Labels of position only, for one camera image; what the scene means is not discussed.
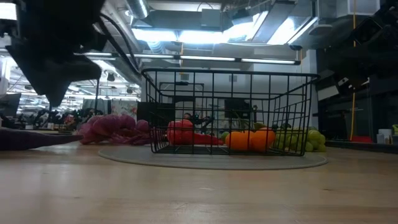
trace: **fluorescent light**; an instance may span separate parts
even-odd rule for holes
[[[93,56],[88,56],[89,59],[91,60],[116,60],[116,57],[93,57]]]
[[[97,88],[97,86],[93,86],[93,85],[77,85],[77,87],[80,88]],[[116,88],[114,86],[99,86],[99,88]]]
[[[45,108],[45,106],[43,106],[43,105],[22,105],[21,107],[24,107],[24,108]]]
[[[167,10],[167,11],[190,11],[190,12],[200,12],[202,9],[211,9],[207,4],[202,4],[199,9],[199,2],[191,1],[150,1],[150,6],[155,9]],[[221,3],[209,2],[212,9],[221,9]]]
[[[287,43],[291,44],[295,42],[301,35],[304,34],[307,29],[309,29],[316,21],[318,20],[318,17],[314,17],[303,29],[301,29],[296,35],[294,35]]]
[[[30,96],[37,96],[37,93],[28,93],[28,92],[7,92],[7,94],[22,94],[22,95],[30,95]]]
[[[274,35],[272,35],[272,37],[268,40],[267,44],[285,44],[293,37],[294,34],[294,21],[291,18],[287,18],[285,22],[283,22],[275,31]]]
[[[185,60],[215,60],[215,61],[224,61],[224,62],[233,62],[235,58],[227,58],[227,57],[204,57],[204,56],[188,56],[181,55],[181,59]]]
[[[188,44],[219,44],[228,41],[222,32],[185,30],[178,39]]]
[[[132,32],[136,36],[137,40],[144,40],[147,42],[177,41],[175,32],[171,30],[132,29]]]
[[[103,52],[87,52],[86,56],[94,56],[94,57],[110,57],[112,53],[103,53]]]
[[[17,10],[14,3],[0,3],[0,19],[17,20]]]
[[[282,64],[282,65],[294,65],[295,64],[295,61],[291,61],[291,60],[273,60],[273,59],[255,59],[255,58],[242,58],[242,62],[273,63],[273,64]]]
[[[257,17],[257,15],[258,14],[253,16],[253,21],[255,21],[255,22],[254,22],[252,29],[246,35],[246,40],[253,39],[254,35],[257,33],[257,31],[260,29],[260,26],[266,19],[267,15],[268,15],[268,11],[262,12],[258,17]]]
[[[156,54],[134,54],[136,58],[159,58],[159,59],[173,59],[173,55],[156,55]]]
[[[65,97],[77,97],[77,98],[84,98],[89,100],[94,100],[95,95],[79,95],[79,94],[65,94]],[[125,100],[138,100],[135,96],[104,96],[99,95],[98,99],[125,99]]]

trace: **wooden table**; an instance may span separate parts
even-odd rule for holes
[[[321,167],[224,171],[124,164],[101,147],[0,152],[0,223],[398,223],[398,155],[328,149]]]

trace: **wire basket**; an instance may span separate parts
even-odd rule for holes
[[[153,153],[305,153],[318,75],[181,68],[142,75]]]

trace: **red bell pepper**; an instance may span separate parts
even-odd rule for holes
[[[172,145],[212,144],[223,145],[223,142],[208,134],[193,133],[191,121],[171,121],[167,128],[167,138]]]

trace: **black cable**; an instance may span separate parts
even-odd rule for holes
[[[124,32],[120,29],[120,27],[118,26],[118,24],[113,21],[109,16],[101,13],[100,14],[103,18],[105,18],[107,21],[109,21],[115,28],[116,30],[120,33],[120,35],[122,36],[123,40],[125,41],[126,45],[127,45],[127,49],[130,53],[131,56],[131,60],[127,57],[127,55],[123,52],[123,49],[118,45],[118,43],[116,42],[116,40],[113,38],[112,34],[110,33],[110,31],[106,28],[104,22],[102,20],[98,21],[99,26],[101,27],[101,30],[104,32],[104,34],[107,36],[108,40],[111,42],[112,46],[115,48],[115,50],[119,53],[119,55],[123,58],[123,60],[127,63],[127,65],[130,67],[130,69],[134,72],[137,73],[138,75],[140,75],[140,72],[138,70],[139,66],[136,62],[136,58],[134,57],[134,54],[131,50],[131,46],[130,43],[126,37],[126,35],[124,34]]]
[[[197,8],[197,11],[199,11],[199,7],[203,4],[206,3],[207,5],[209,5],[211,7],[211,9],[214,9],[213,6],[211,6],[211,4],[209,4],[208,2],[201,2]]]

